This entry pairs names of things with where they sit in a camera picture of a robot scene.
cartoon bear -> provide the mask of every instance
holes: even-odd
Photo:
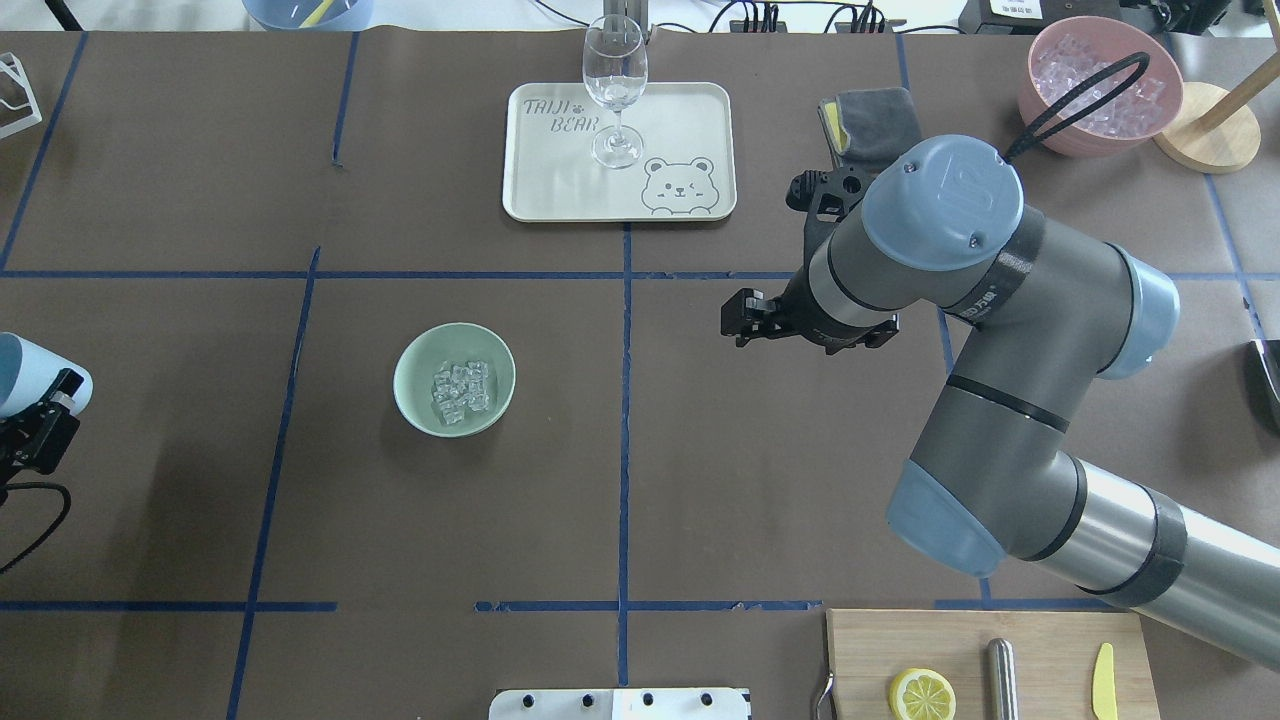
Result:
[[[707,158],[687,163],[650,158],[644,169],[649,182],[640,199],[654,215],[710,215],[719,202],[719,191],[712,183],[712,161]]]

wine glass base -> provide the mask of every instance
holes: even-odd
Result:
[[[644,140],[631,126],[622,126],[621,136],[611,126],[595,133],[595,138],[591,141],[591,156],[599,164],[613,170],[630,168],[640,158],[644,158]]]

white bracket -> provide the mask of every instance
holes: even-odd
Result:
[[[735,688],[502,691],[489,720],[751,720],[751,693]]]
[[[13,53],[0,55],[0,72],[4,73],[0,76],[0,137],[40,124],[44,118],[22,60]]]

lemon slice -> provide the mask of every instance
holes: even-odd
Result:
[[[897,720],[952,720],[956,693],[934,670],[909,667],[888,687],[888,705]]]

blue bucket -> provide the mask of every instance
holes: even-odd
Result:
[[[369,28],[374,0],[334,0],[328,19],[311,27],[298,27],[320,0],[243,0],[248,14],[266,29],[355,32]]]

